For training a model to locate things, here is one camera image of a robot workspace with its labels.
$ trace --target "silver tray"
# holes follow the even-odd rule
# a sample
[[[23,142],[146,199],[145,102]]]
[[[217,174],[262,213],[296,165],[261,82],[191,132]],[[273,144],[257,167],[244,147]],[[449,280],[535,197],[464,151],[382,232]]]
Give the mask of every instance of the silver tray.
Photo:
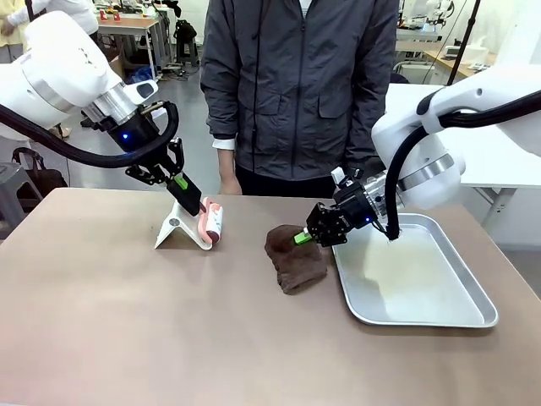
[[[399,218],[392,243],[365,227],[333,248],[350,311],[382,326],[495,326],[498,311],[440,225],[419,214]]]

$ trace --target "gray jacket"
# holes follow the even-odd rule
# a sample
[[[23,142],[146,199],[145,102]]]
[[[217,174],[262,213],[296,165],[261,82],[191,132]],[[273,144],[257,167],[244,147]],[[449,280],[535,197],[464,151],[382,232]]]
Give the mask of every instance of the gray jacket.
[[[385,111],[398,2],[313,0],[304,18],[298,0],[210,0],[201,74],[210,133],[236,137],[237,164],[272,178],[363,167]]]

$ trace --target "jacket zipper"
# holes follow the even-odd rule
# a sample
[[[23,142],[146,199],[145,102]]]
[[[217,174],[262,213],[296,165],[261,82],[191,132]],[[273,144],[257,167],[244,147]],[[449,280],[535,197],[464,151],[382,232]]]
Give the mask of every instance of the jacket zipper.
[[[296,0],[298,3],[298,11],[301,14],[301,17],[303,18],[303,23],[301,25],[301,60],[298,67],[298,82],[297,82],[297,111],[295,115],[295,132],[293,133],[293,147],[292,147],[292,154],[291,154],[291,179],[293,180],[293,168],[295,167],[295,155],[297,154],[297,132],[298,132],[298,115],[300,114],[300,100],[301,96],[303,95],[303,66],[304,66],[304,42],[306,37],[306,19],[308,18],[308,13],[312,6],[315,3],[315,0],[312,1],[310,4],[308,11],[306,12],[306,15],[303,16],[303,8],[301,6],[301,2]]]

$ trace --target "brown cloth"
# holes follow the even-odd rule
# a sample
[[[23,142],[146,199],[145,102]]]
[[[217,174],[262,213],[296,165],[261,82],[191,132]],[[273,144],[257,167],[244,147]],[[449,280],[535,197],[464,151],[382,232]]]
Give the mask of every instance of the brown cloth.
[[[302,227],[284,225],[267,234],[265,251],[285,294],[296,294],[327,276],[327,266],[314,241],[295,245],[293,238],[302,231]]]

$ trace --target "tray rim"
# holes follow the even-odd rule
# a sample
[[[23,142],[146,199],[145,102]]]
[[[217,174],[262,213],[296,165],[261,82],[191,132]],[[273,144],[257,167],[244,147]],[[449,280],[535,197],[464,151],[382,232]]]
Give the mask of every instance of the tray rim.
[[[367,319],[366,317],[360,315],[352,307],[351,301],[349,299],[349,295],[347,294],[346,284],[344,283],[344,277],[342,277],[343,266],[341,265],[340,260],[338,259],[337,255],[336,255],[336,246],[333,246],[332,247],[332,254],[333,254],[334,258],[335,258],[336,269],[338,270],[338,276],[340,278],[340,284],[342,286],[342,292],[344,293],[344,299],[346,300],[347,308],[349,309],[349,311],[351,311],[352,314],[357,319],[359,319],[363,323],[365,323],[367,325],[370,325],[370,326],[417,326],[417,327],[440,327],[440,328],[465,328],[465,329],[470,329],[470,330],[471,329],[486,330],[486,329],[494,328],[495,326],[497,326],[498,322],[500,321],[500,313],[498,312],[498,309],[494,305],[494,302],[489,297],[489,295],[485,292],[485,290],[483,289],[483,286],[481,285],[481,283],[479,283],[479,281],[477,280],[477,278],[475,277],[475,275],[473,274],[472,270],[469,268],[467,263],[462,259],[462,256],[456,250],[455,245],[449,240],[449,237],[447,237],[447,234],[445,233],[443,228],[441,228],[441,225],[437,221],[435,221],[434,218],[432,218],[430,216],[427,216],[425,214],[421,214],[421,213],[398,213],[398,218],[400,219],[401,217],[402,218],[404,218],[404,217],[424,217],[424,218],[428,219],[430,222],[432,222],[440,230],[441,234],[445,237],[445,241],[450,245],[450,247],[452,248],[452,250],[455,253],[455,255],[457,256],[457,258],[460,260],[462,265],[466,268],[466,270],[469,273],[470,277],[477,284],[477,286],[480,289],[483,296],[486,298],[486,300],[488,300],[490,306],[492,307],[492,309],[495,312],[494,320],[491,321],[488,324],[482,324],[482,325],[455,325],[455,324],[429,323],[429,322],[419,322],[419,321],[374,321],[374,320]]]

